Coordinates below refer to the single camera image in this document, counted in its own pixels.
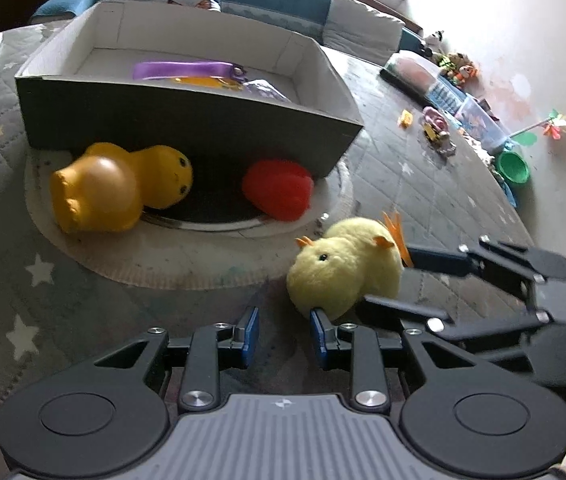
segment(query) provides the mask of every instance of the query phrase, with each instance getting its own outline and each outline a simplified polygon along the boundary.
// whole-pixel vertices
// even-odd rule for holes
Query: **yellow duck toy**
[[[297,238],[301,252],[287,273],[289,297],[305,317],[320,307],[330,320],[342,316],[365,294],[398,295],[402,261],[413,267],[400,215],[384,224],[349,218],[334,224],[323,238]]]
[[[188,158],[168,146],[127,152],[109,142],[92,144],[50,177],[54,215],[66,232],[131,229],[143,206],[167,208],[192,186]]]

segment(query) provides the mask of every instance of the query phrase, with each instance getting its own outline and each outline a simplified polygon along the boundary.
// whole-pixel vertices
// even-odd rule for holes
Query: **red plush toy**
[[[298,220],[310,206],[314,181],[310,173],[288,160],[260,160],[242,180],[245,198],[263,213],[281,220]]]

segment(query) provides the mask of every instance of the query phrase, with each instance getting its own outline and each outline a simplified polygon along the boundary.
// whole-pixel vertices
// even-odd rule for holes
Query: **purple object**
[[[244,83],[242,66],[222,61],[144,61],[134,66],[133,79],[172,77],[221,77]]]

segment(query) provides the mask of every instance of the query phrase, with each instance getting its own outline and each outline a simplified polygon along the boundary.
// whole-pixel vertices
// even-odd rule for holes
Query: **green cup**
[[[510,186],[522,186],[529,180],[529,167],[517,152],[502,152],[496,160],[496,171]]]

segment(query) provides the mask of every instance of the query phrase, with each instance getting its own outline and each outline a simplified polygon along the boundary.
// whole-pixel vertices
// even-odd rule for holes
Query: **orange toy figure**
[[[66,233],[131,229],[143,205],[167,208],[191,185],[192,167],[181,152],[153,146],[130,153],[109,142],[92,144],[50,177],[54,216]]]

